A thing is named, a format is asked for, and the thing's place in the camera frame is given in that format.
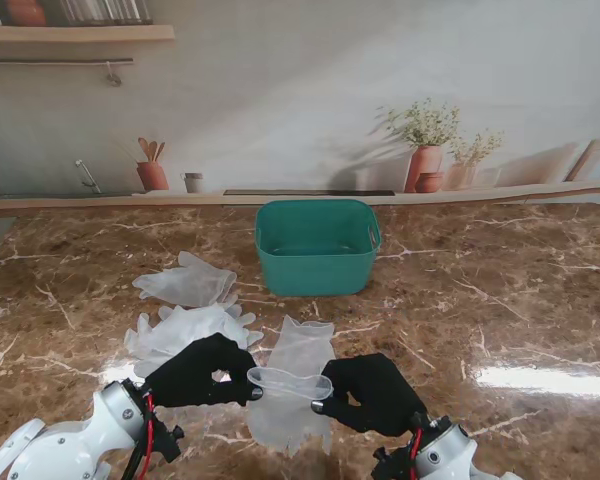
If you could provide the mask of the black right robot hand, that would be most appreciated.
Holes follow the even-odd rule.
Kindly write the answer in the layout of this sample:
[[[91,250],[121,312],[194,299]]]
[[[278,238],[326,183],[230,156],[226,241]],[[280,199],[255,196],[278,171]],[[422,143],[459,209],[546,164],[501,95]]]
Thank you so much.
[[[329,361],[322,371],[332,395],[311,409],[359,433],[400,437],[420,429],[427,408],[392,360],[382,353]]]

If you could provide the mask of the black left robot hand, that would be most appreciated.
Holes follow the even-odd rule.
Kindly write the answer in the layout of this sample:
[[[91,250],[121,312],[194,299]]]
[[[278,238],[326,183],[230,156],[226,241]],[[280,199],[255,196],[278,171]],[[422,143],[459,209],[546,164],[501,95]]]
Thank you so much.
[[[251,354],[220,333],[195,340],[146,377],[143,390],[167,408],[235,402],[245,406],[263,396],[247,373]]]

